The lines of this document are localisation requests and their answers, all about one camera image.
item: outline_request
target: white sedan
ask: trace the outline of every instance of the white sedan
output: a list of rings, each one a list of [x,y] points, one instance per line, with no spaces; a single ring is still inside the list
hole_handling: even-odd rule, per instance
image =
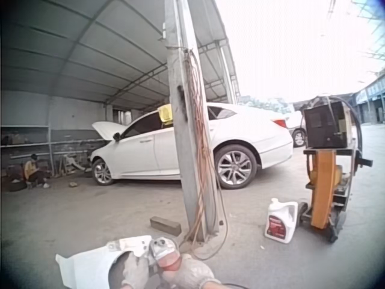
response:
[[[257,170],[292,156],[289,131],[263,110],[208,103],[208,116],[215,170],[224,188],[243,188]],[[93,178],[99,185],[116,179],[180,179],[173,125],[165,126],[157,111],[129,126],[96,122],[93,127],[110,141],[91,155]]]

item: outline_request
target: side mirror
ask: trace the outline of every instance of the side mirror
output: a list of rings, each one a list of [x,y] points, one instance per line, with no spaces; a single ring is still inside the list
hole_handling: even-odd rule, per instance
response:
[[[113,138],[115,141],[120,141],[120,133],[119,132],[115,133]]]

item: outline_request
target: red label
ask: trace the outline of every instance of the red label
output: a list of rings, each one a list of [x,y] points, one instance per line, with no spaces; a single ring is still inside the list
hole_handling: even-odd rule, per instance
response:
[[[269,228],[267,229],[267,234],[275,238],[285,239],[286,227],[281,219],[275,216],[269,216]]]

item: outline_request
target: white glove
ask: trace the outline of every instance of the white glove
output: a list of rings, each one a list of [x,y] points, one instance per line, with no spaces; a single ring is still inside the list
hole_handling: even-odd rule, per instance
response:
[[[221,284],[214,278],[209,266],[188,254],[182,255],[182,263],[178,271],[164,271],[162,277],[171,287],[176,285],[180,289],[202,289],[207,282]]]
[[[122,285],[129,285],[132,289],[144,289],[149,280],[149,260],[145,257],[137,258],[130,253],[123,270],[125,279]]]

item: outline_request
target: car window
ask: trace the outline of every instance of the car window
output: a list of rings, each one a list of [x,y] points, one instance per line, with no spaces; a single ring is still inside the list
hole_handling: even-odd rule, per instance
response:
[[[212,119],[226,119],[230,116],[233,116],[235,114],[232,110],[227,110],[225,108],[221,107],[208,107],[209,109],[209,120]],[[210,118],[210,111],[214,115],[213,118]]]
[[[135,122],[122,134],[122,138],[133,137],[159,129],[162,129],[162,122],[158,112],[155,112]]]
[[[207,107],[207,110],[208,110],[208,114],[209,114],[209,120],[213,120],[213,119],[217,119],[217,117],[215,116],[214,112],[211,110],[211,108],[217,108],[217,107]],[[171,123],[169,125],[164,125],[162,124],[162,129],[163,128],[173,128],[174,127],[174,124]]]

